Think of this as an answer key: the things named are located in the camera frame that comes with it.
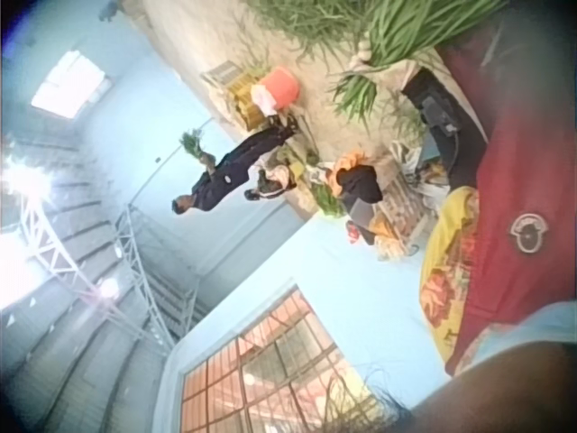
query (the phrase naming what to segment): skylight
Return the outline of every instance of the skylight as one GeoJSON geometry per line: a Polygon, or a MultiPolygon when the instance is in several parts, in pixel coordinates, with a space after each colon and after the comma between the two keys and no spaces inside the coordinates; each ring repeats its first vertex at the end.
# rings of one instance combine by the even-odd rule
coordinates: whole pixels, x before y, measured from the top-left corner
{"type": "Polygon", "coordinates": [[[79,51],[68,51],[52,68],[32,99],[32,105],[73,119],[96,92],[105,73],[79,51]]]}

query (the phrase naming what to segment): yellow crate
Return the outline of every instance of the yellow crate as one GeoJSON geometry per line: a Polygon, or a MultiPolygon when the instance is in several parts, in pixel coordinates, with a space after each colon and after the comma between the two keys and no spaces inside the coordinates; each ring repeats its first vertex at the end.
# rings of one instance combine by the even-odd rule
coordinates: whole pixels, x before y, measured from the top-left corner
{"type": "Polygon", "coordinates": [[[257,128],[265,121],[264,114],[251,98],[251,87],[256,83],[258,83],[257,78],[243,73],[226,87],[234,99],[236,111],[242,118],[247,131],[257,128]]]}

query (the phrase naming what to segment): orange bucket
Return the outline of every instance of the orange bucket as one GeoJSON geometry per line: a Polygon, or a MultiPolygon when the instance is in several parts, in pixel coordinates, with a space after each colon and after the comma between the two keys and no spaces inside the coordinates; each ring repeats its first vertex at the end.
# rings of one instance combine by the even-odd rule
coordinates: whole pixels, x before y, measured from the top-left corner
{"type": "Polygon", "coordinates": [[[294,75],[284,68],[273,69],[261,83],[276,101],[275,110],[281,110],[295,102],[300,85],[294,75]]]}

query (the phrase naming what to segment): circular patch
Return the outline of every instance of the circular patch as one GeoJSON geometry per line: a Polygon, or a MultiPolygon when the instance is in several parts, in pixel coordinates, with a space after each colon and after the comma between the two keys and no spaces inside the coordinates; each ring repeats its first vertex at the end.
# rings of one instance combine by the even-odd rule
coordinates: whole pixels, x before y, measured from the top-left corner
{"type": "Polygon", "coordinates": [[[517,248],[523,253],[537,253],[543,245],[543,237],[549,226],[538,214],[523,214],[511,225],[517,248]]]}

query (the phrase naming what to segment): window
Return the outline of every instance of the window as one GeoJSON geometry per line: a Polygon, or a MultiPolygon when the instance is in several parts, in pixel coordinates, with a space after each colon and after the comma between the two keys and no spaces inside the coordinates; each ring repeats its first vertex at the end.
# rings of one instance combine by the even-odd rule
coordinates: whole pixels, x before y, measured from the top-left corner
{"type": "Polygon", "coordinates": [[[32,105],[73,119],[104,81],[97,65],[79,51],[68,51],[40,85],[32,105]]]}
{"type": "Polygon", "coordinates": [[[298,290],[185,379],[182,433],[292,433],[380,405],[298,290]]]}

